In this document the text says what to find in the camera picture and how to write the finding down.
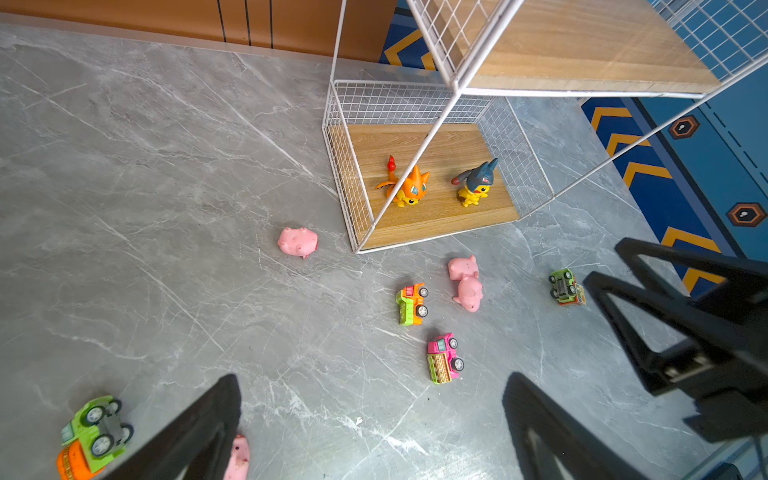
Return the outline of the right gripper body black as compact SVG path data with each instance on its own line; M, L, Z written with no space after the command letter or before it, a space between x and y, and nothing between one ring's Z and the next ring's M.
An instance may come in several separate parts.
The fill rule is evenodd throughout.
M767 432L767 373L740 356L685 340L685 359L693 371L683 392L696 412L683 419L709 443L760 436Z

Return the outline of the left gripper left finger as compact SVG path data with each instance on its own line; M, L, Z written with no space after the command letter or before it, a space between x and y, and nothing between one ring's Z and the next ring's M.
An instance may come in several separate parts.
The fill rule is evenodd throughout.
M240 386L229 373L107 477L222 479L240 417Z

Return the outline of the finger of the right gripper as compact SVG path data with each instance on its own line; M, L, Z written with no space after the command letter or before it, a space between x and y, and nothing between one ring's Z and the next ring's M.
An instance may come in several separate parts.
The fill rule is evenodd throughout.
M706 294L689 301L704 312L750 312L767 310L767 264L761 261L694 252L632 238L615 247L635 277L649 291L680 300L682 295L651 269L645 259L657 258L703 273L722 277L723 282Z
M592 273L585 284L651 395L766 395L764 281L727 279L696 298L664 279L648 287Z

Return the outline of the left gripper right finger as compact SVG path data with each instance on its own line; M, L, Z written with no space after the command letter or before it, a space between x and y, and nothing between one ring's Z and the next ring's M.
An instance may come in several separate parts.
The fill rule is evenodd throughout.
M643 479L520 372L510 375L504 407L525 479Z

